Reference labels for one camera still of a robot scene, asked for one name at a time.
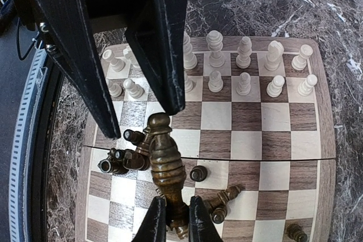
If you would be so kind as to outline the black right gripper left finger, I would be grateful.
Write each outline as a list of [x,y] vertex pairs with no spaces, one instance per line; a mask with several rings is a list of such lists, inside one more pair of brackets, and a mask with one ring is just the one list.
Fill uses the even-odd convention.
[[166,201],[154,197],[133,242],[166,241]]

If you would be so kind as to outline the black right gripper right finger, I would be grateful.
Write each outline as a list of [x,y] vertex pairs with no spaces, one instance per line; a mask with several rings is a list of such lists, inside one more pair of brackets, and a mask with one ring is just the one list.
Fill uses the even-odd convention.
[[193,196],[190,201],[188,241],[221,241],[204,202],[199,196]]

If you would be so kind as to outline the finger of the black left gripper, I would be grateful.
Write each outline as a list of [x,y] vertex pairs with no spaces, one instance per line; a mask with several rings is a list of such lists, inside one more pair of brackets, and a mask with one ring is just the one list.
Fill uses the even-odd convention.
[[81,95],[103,134],[121,136],[85,0],[32,0],[48,54]]
[[185,108],[183,39],[188,0],[140,0],[125,37],[164,111]]

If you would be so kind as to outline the dark chess bishop piece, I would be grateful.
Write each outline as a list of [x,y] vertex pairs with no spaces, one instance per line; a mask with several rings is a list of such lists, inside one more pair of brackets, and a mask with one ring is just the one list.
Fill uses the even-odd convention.
[[162,112],[150,115],[144,132],[153,183],[166,199],[166,224],[180,240],[185,239],[189,224],[189,208],[182,197],[186,171],[177,144],[170,136],[169,116]]

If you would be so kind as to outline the dark chess pawn corner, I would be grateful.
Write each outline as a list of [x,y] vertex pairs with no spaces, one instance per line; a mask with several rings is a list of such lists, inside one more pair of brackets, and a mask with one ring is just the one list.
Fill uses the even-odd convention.
[[307,235],[299,224],[290,224],[286,229],[286,234],[289,239],[296,242],[307,242]]

